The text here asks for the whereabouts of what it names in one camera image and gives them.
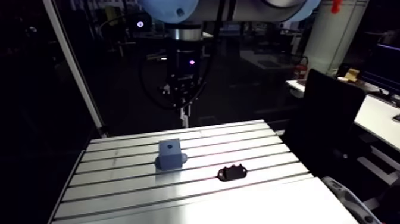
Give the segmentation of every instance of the white pillar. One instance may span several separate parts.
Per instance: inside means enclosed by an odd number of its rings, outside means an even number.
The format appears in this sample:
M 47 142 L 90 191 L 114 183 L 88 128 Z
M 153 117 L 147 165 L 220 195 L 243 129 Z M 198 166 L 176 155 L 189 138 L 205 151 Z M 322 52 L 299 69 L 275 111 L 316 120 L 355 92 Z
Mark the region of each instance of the white pillar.
M 332 14 L 332 0 L 322 0 L 304 51 L 309 59 L 309 69 L 328 73 L 340 66 L 368 2 L 343 0 L 340 12 Z

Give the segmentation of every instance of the dark background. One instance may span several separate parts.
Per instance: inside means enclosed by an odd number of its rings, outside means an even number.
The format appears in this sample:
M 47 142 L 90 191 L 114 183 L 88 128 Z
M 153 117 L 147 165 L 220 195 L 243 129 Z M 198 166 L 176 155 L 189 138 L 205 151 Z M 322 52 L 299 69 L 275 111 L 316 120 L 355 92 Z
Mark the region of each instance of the dark background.
M 92 30 L 106 20 L 104 12 L 97 11 L 96 16 L 88 13 L 92 1 L 77 10 L 72 10 L 69 2 L 57 1 L 62 23 L 109 134 L 120 136 L 179 128 L 178 114 L 151 104 L 139 86 L 138 50 L 155 53 L 164 43 L 150 40 L 143 42 L 143 46 L 129 46 L 121 57 L 110 40 L 126 41 L 125 27 L 129 22 L 123 26 L 105 26 L 103 39 Z M 13 183 L 17 187 L 12 195 L 18 198 L 21 211 L 18 218 L 25 223 L 44 223 L 79 152 L 98 135 L 42 1 L 4 1 L 0 5 L 2 74 L 15 78 L 18 101 L 18 146 L 14 144 L 11 149 L 3 150 L 1 162 L 5 167 L 15 167 L 8 169 L 8 174 L 16 178 Z M 345 61 L 362 64 L 370 53 L 379 37 L 365 32 L 400 29 L 398 9 L 396 0 L 371 1 Z M 137 10 L 130 7 L 119 12 Z M 311 30 L 312 19 L 304 25 L 305 36 Z M 206 31 L 212 29 L 213 23 L 209 23 Z M 257 36 L 248 32 L 225 35 L 218 40 L 218 55 L 209 84 L 193 106 L 191 126 L 264 119 L 274 129 L 284 128 L 299 105 L 285 84 L 285 80 L 293 78 L 293 67 L 299 58 L 284 52 L 285 41 L 275 33 Z M 265 47 L 262 44 L 265 41 L 276 44 Z M 262 50 L 290 66 L 262 69 L 241 58 L 243 50 L 255 53 Z M 144 67 L 146 83 L 157 96 L 156 87 L 165 80 L 165 63 L 148 61 Z

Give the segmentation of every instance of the black chair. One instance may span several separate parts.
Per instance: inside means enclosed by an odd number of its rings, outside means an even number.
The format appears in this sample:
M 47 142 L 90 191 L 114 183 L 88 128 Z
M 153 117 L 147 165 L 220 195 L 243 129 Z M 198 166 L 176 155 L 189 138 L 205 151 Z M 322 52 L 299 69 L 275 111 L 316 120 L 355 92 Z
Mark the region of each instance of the black chair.
M 348 133 L 365 92 L 311 69 L 302 105 L 290 120 L 283 141 L 317 176 L 335 176 L 346 148 Z

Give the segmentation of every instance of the red object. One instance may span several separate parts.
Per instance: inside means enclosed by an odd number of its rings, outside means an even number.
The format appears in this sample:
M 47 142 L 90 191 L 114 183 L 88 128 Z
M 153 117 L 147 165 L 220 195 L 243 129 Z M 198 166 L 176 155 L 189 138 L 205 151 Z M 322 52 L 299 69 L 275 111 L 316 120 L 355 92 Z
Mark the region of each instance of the red object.
M 340 5 L 343 0 L 333 0 L 332 9 L 330 10 L 333 14 L 337 14 L 340 11 Z

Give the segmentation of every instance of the black cable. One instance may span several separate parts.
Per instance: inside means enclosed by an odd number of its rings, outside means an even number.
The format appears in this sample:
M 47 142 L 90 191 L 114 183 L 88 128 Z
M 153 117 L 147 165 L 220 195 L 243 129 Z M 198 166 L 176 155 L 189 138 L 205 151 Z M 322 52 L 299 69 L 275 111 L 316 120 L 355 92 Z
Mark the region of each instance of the black cable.
M 120 16 L 118 16 L 118 17 L 116 17 L 116 18 L 112 18 L 112 19 L 110 19 L 110 20 L 107 20 L 107 21 L 103 22 L 102 24 L 100 24 L 99 29 L 98 29 L 98 35 L 100 35 L 100 36 L 103 37 L 102 31 L 101 31 L 101 30 L 103 29 L 103 27 L 104 27 L 106 24 L 108 24 L 108 23 L 110 23 L 110 22 L 119 20 L 119 19 L 124 18 L 124 17 L 128 18 L 128 17 L 133 16 L 133 15 L 141 15 L 141 14 L 146 14 L 146 12 L 132 13 L 132 14 L 128 14 L 128 15 L 120 15 Z
M 183 104 L 179 104 L 179 105 L 175 105 L 175 107 L 166 107 L 162 104 L 160 104 L 155 98 L 153 98 L 153 96 L 147 91 L 145 83 L 143 81 L 143 67 L 142 67 L 142 62 L 139 61 L 139 65 L 138 65 L 138 75 L 139 75 L 139 81 L 140 81 L 140 85 L 142 86 L 142 89 L 145 93 L 145 95 L 150 99 L 150 101 L 152 101 L 155 105 L 157 105 L 158 107 L 165 109 L 165 110 L 178 110 L 184 107 L 187 107 L 189 104 L 192 103 L 192 101 L 194 99 L 196 99 L 204 90 L 205 85 L 207 84 L 206 79 L 208 77 L 208 73 L 210 72 L 210 68 L 212 65 L 212 62 L 214 60 L 214 56 L 215 56 L 215 49 L 217 48 L 217 42 L 218 42 L 218 37 L 220 35 L 220 27 L 222 24 L 222 14 L 224 12 L 224 7 L 225 7 L 225 0 L 220 0 L 219 6 L 218 6 L 218 13 L 217 13 L 217 19 L 215 21 L 215 25 L 214 25 L 214 30 L 213 32 L 213 40 L 211 43 L 211 53 L 210 53 L 210 57 L 208 58 L 207 61 L 207 66 L 205 68 L 203 77 L 201 79 L 201 83 L 199 85 L 198 90 L 196 91 L 196 93 L 194 94 L 194 96 L 186 101 Z

